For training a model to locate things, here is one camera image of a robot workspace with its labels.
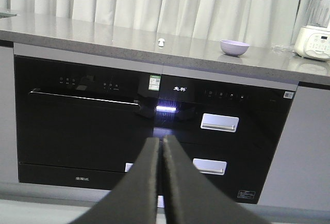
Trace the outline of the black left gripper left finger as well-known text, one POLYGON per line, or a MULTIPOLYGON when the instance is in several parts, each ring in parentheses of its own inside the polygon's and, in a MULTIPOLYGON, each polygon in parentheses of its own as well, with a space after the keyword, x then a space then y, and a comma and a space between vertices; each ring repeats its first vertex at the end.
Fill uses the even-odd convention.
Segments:
POLYGON ((160 141, 147 138, 130 170, 74 223, 156 223, 160 141))

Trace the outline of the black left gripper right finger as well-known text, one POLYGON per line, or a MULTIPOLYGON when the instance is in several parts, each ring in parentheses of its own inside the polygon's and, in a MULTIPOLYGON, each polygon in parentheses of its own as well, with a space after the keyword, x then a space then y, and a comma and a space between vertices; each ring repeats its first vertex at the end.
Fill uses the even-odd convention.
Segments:
POLYGON ((162 164, 167 223, 266 223, 202 175, 173 135, 163 138, 162 164))

